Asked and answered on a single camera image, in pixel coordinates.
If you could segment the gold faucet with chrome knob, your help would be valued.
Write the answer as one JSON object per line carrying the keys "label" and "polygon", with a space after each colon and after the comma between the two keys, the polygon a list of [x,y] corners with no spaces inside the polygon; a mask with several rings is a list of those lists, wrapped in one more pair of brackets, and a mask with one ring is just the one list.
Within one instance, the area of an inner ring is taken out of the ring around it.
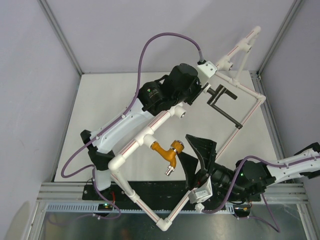
{"label": "gold faucet with chrome knob", "polygon": [[169,162],[165,175],[170,176],[177,166],[176,157],[184,150],[185,146],[180,140],[174,140],[170,145],[170,148],[168,150],[164,150],[160,144],[155,141],[150,148],[160,154],[164,160]]}

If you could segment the white PVC pipe frame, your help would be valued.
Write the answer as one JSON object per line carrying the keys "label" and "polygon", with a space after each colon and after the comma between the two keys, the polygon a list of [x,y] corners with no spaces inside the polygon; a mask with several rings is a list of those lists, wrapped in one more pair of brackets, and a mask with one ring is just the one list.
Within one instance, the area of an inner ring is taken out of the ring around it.
{"label": "white PVC pipe frame", "polygon": [[[240,89],[241,91],[249,94],[250,96],[256,99],[255,105],[252,109],[246,114],[244,119],[240,122],[242,125],[246,123],[246,121],[251,117],[251,115],[256,111],[258,107],[260,107],[265,101],[266,97],[260,93],[253,91],[252,89],[246,87],[245,85],[239,82],[239,76],[243,71],[245,63],[249,57],[250,51],[255,44],[256,38],[258,34],[261,32],[261,27],[256,26],[252,29],[252,31],[242,40],[240,40],[235,47],[226,55],[224,55],[217,63],[214,65],[217,67],[217,72],[214,76],[221,78],[222,80],[228,82],[230,85]],[[151,37],[146,44],[144,45],[142,52],[144,53],[147,50],[148,45],[157,38],[164,36],[173,36],[181,39],[185,39],[191,42],[198,50],[199,61],[198,65],[204,64],[207,62],[202,54],[202,50],[200,46],[191,38],[174,32],[162,32],[153,37]],[[233,63],[230,61],[231,58],[240,51],[244,51],[245,55],[242,59],[239,69],[235,77],[229,77],[223,73],[223,71],[230,71],[233,67]],[[207,93],[209,85],[203,90],[202,93]],[[172,210],[168,217],[165,219],[160,218],[141,198],[136,194],[136,192],[131,188],[129,182],[123,177],[120,168],[126,162],[126,159],[139,147],[142,145],[146,145],[151,148],[151,145],[156,142],[156,139],[153,137],[155,131],[163,125],[169,118],[176,116],[178,118],[182,118],[185,115],[186,111],[183,108],[183,104],[179,103],[176,106],[172,107],[169,110],[164,110],[159,113],[143,130],[141,130],[131,142],[129,142],[121,151],[118,153],[108,164],[108,167],[111,171],[111,177],[116,182],[116,184],[125,192],[125,194],[135,203],[137,204],[155,223],[156,226],[162,230],[163,232],[167,231],[169,227],[172,225],[174,219],[181,212],[183,207],[186,205],[187,200],[189,199],[188,195],[191,192],[190,190],[183,196],[183,198],[179,201],[177,206]],[[239,129],[236,129],[226,140],[224,145],[218,151],[218,154],[221,155],[228,144],[232,141],[232,139],[236,136]]]}

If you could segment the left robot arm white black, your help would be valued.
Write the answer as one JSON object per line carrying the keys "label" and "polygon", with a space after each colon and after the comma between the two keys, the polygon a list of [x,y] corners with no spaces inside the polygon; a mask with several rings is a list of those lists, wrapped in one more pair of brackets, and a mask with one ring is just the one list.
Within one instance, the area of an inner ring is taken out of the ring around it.
{"label": "left robot arm white black", "polygon": [[83,130],[80,134],[87,145],[88,155],[94,165],[96,185],[93,193],[99,199],[111,194],[111,171],[108,164],[115,157],[113,147],[139,125],[151,120],[162,111],[170,110],[179,103],[191,105],[200,95],[209,77],[200,68],[186,63],[173,67],[169,74],[146,82],[138,91],[137,99],[124,114],[107,123],[107,130]]}

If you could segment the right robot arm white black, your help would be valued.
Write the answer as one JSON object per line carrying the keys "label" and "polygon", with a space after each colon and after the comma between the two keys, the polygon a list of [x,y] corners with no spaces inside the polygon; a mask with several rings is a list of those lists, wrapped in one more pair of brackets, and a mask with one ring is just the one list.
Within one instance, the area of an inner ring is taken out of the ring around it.
{"label": "right robot arm white black", "polygon": [[196,154],[178,154],[192,204],[203,203],[210,197],[215,197],[219,203],[225,197],[231,202],[253,201],[273,184],[303,177],[312,179],[320,175],[318,142],[274,163],[256,158],[245,162],[238,160],[232,170],[216,162],[215,141],[190,134],[185,138]]}

